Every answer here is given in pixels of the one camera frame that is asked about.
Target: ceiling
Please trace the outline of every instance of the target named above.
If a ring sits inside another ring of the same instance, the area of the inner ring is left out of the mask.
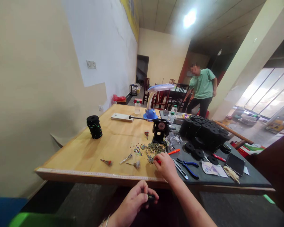
[[[189,50],[216,55],[238,50],[265,0],[137,0],[141,28],[191,38]],[[184,16],[197,12],[183,28]]]

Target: blue pliers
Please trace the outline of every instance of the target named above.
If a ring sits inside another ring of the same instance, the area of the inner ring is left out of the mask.
[[[196,174],[194,174],[194,173],[191,171],[191,169],[187,166],[187,165],[192,165],[192,166],[194,166],[194,167],[199,168],[199,165],[198,165],[197,163],[195,163],[195,162],[185,162],[185,161],[182,161],[182,160],[179,159],[179,158],[177,158],[177,162],[180,163],[180,164],[182,164],[182,165],[189,171],[189,173],[192,175],[193,178],[195,178],[196,180],[199,179],[199,177],[198,177]]]

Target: blue lamp base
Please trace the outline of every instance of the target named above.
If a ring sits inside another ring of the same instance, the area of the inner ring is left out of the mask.
[[[153,119],[157,119],[158,116],[156,115],[155,109],[152,108],[152,109],[146,110],[146,113],[143,114],[143,118],[153,120]]]

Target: smartphone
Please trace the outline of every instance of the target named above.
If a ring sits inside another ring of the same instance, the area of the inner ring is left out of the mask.
[[[168,114],[169,114],[169,111],[168,111],[168,110],[166,110],[166,109],[163,110],[163,115],[164,115],[164,116],[168,116]]]
[[[245,162],[234,154],[230,153],[226,160],[225,165],[230,167],[239,176],[243,176]]]

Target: red marker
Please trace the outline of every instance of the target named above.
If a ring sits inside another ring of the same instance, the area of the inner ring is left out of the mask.
[[[179,151],[180,151],[180,149],[176,149],[176,150],[174,150],[174,151],[172,151],[172,152],[170,152],[168,154],[171,155],[171,154],[177,153]]]
[[[216,154],[212,154],[216,159],[219,159],[220,161],[226,162],[226,160],[224,158],[219,157]]]

